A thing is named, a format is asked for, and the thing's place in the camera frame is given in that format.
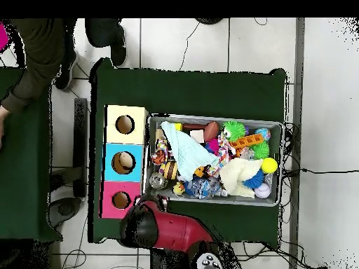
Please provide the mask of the person's hand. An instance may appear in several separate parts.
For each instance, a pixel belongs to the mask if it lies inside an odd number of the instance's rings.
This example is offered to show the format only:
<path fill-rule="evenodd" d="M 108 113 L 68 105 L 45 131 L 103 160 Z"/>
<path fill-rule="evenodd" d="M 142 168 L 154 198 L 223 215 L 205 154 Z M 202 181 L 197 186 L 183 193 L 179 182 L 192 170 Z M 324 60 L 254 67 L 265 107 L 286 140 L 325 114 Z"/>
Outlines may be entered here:
<path fill-rule="evenodd" d="M 4 137 L 4 122 L 6 117 L 10 114 L 10 111 L 0 106 L 0 148 L 2 147 L 2 141 Z"/>

